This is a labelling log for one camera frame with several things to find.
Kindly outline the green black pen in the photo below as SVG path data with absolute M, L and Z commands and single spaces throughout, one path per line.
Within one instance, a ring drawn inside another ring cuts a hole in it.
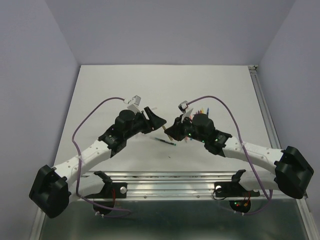
M 159 141 L 159 142 L 162 142 L 162 143 L 165 143 L 165 144 L 168 144 L 168 145 L 176 146 L 176 143 L 174 143 L 172 141 L 167 141 L 167 140 L 164 140 L 164 139 L 161 139 L 161 138 L 158 138 L 158 137 L 155 137 L 154 139 L 156 141 Z

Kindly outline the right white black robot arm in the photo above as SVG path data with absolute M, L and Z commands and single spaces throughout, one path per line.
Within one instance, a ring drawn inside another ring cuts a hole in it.
M 235 180 L 230 182 L 231 192 L 235 195 L 267 189 L 302 199 L 314 174 L 313 168 L 297 148 L 274 149 L 242 143 L 235 136 L 217 130 L 214 122 L 204 113 L 193 118 L 181 115 L 164 132 L 179 142 L 186 137 L 202 142 L 213 155 L 242 160 L 265 169 L 262 173 L 239 170 Z

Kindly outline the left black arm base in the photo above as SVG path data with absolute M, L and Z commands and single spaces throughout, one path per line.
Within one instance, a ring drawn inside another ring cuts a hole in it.
M 128 184 L 115 182 L 102 171 L 83 180 L 81 195 L 92 204 L 94 213 L 102 218 L 122 218 L 131 211 L 116 206 L 116 201 L 127 198 Z

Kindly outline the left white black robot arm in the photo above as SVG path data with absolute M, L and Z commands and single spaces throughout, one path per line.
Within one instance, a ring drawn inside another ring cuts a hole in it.
M 142 112 L 122 110 L 115 122 L 92 145 L 78 155 L 53 167 L 41 167 L 31 187 L 29 198 L 49 217 L 59 216 L 69 205 L 91 194 L 108 196 L 113 191 L 112 180 L 102 171 L 86 178 L 80 185 L 82 174 L 119 153 L 127 140 L 138 133 L 148 134 L 166 124 L 149 107 Z

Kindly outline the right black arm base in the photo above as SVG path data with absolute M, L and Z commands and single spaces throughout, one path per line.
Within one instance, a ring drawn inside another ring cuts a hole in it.
M 230 181 L 218 181 L 214 184 L 212 198 L 216 201 L 222 201 L 227 198 L 240 198 L 238 200 L 229 200 L 229 205 L 236 213 L 246 215 L 249 213 L 252 203 L 251 198 L 260 196 L 259 191 L 246 190 L 240 185 L 240 180 L 246 170 L 238 170 Z

